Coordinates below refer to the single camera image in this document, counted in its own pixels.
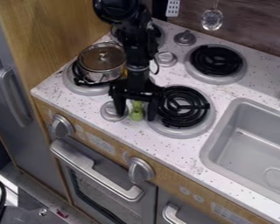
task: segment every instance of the white knob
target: white knob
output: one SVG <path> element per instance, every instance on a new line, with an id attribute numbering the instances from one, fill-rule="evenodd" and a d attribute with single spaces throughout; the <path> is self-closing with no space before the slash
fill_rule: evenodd
<path id="1" fill-rule="evenodd" d="M 73 125 L 62 115 L 52 117 L 52 133 L 57 138 L 69 137 L 74 133 Z"/>
<path id="2" fill-rule="evenodd" d="M 152 180 L 155 172 L 151 166 L 138 157 L 129 159 L 129 180 L 134 184 L 141 184 L 146 180 Z"/>

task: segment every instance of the sink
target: sink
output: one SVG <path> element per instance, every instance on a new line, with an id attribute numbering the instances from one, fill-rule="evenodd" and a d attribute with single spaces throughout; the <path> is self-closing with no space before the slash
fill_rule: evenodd
<path id="1" fill-rule="evenodd" d="M 280 112 L 248 99 L 232 101 L 200 159 L 210 170 L 280 204 Z"/>

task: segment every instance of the oven door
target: oven door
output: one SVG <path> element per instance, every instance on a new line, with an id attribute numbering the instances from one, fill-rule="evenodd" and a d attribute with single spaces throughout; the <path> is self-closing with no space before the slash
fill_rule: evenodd
<path id="1" fill-rule="evenodd" d="M 71 138 L 55 140 L 51 151 L 76 207 L 103 224 L 155 223 L 153 184 L 133 185 L 127 170 Z"/>

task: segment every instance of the white countertop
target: white countertop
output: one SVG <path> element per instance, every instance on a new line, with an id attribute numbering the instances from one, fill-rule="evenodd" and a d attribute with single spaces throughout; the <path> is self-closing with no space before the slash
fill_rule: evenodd
<path id="1" fill-rule="evenodd" d="M 157 20 L 156 23 L 167 34 L 166 43 L 160 51 L 178 56 L 177 65 L 161 68 L 160 73 L 154 76 L 156 83 L 159 86 L 183 84 L 197 88 L 210 97 L 216 108 L 215 124 L 202 136 L 171 139 L 153 131 L 146 121 L 133 122 L 125 118 L 120 122 L 107 122 L 100 115 L 100 107 L 111 98 L 108 95 L 86 97 L 70 92 L 63 85 L 61 73 L 58 73 L 62 68 L 37 85 L 31 91 L 32 95 L 269 221 L 280 222 L 280 204 L 207 169 L 200 161 L 202 145 L 233 99 L 248 98 L 280 110 L 280 58 L 195 31 L 192 32 L 197 38 L 195 45 L 179 46 L 174 43 L 173 37 L 185 28 Z M 108 40 L 110 37 L 106 35 L 99 41 Z M 182 61 L 190 49 L 203 44 L 222 44 L 240 52 L 248 62 L 245 77 L 235 84 L 223 86 L 208 85 L 192 78 Z"/>

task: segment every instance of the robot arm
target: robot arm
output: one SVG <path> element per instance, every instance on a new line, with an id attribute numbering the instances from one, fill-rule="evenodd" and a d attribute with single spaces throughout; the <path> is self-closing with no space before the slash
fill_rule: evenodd
<path id="1" fill-rule="evenodd" d="M 127 55 L 128 78 L 110 83 L 116 112 L 122 116 L 126 99 L 149 103 L 149 120 L 158 109 L 161 87 L 154 85 L 150 77 L 150 60 L 158 52 L 158 42 L 151 14 L 140 0 L 94 0 L 97 16 L 116 27 Z"/>

